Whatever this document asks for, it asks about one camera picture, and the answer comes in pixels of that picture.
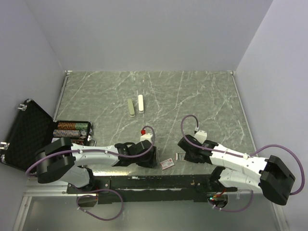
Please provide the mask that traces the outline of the staple box tray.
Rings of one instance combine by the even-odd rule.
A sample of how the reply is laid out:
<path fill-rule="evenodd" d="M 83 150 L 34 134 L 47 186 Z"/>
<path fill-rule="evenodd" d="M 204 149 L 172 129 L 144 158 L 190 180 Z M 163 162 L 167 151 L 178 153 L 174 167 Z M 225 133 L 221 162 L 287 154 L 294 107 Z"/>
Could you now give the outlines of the staple box tray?
<path fill-rule="evenodd" d="M 176 161 L 184 161 L 185 160 L 185 154 L 175 153 L 175 160 Z"/>

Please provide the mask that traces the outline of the red white staple box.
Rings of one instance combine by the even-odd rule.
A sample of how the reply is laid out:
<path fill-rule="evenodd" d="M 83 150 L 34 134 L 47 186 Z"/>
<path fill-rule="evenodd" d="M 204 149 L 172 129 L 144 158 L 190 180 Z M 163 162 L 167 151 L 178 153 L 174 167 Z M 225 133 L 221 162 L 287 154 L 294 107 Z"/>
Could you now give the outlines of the red white staple box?
<path fill-rule="evenodd" d="M 169 158 L 167 160 L 164 160 L 162 162 L 160 162 L 160 166 L 162 170 L 168 169 L 172 166 L 174 166 L 174 161 L 172 160 L 172 158 Z"/>

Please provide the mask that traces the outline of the olive green stapler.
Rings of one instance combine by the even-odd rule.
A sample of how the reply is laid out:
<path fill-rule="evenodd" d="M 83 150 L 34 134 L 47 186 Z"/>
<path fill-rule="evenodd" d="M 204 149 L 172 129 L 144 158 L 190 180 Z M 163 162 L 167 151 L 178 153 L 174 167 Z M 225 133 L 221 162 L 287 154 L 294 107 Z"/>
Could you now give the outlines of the olive green stapler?
<path fill-rule="evenodd" d="M 128 111 L 130 117 L 135 117 L 135 110 L 132 99 L 128 99 Z"/>

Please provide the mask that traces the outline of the white stapler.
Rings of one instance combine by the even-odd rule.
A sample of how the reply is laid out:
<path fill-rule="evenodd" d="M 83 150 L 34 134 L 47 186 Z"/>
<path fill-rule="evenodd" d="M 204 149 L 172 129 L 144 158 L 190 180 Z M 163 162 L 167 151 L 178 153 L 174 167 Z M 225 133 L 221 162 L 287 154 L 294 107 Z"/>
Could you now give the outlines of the white stapler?
<path fill-rule="evenodd" d="M 143 95 L 138 95 L 138 111 L 139 113 L 144 113 L 144 101 L 143 101 Z"/>

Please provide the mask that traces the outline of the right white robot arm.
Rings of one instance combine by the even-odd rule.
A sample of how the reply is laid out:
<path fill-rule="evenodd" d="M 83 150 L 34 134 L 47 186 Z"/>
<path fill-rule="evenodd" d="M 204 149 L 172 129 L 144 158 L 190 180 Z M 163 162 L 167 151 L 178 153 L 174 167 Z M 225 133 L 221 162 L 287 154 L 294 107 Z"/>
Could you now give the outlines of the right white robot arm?
<path fill-rule="evenodd" d="M 220 192 L 225 187 L 251 190 L 262 193 L 275 204 L 287 204 L 295 176 L 279 157 L 250 157 L 214 141 L 200 143 L 191 135 L 181 138 L 178 146 L 185 152 L 186 161 L 219 168 L 219 175 L 210 179 L 214 191 Z"/>

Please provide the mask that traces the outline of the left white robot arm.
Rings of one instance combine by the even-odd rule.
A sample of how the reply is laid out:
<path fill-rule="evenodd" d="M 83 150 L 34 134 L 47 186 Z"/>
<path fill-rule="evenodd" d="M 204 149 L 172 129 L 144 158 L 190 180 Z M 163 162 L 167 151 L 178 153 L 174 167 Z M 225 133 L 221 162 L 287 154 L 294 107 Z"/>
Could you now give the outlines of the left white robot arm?
<path fill-rule="evenodd" d="M 145 168 L 156 166 L 156 147 L 150 139 L 89 147 L 60 138 L 36 153 L 38 183 L 64 181 L 83 193 L 90 193 L 95 187 L 93 172 L 88 168 L 90 165 L 128 167 L 132 164 Z"/>

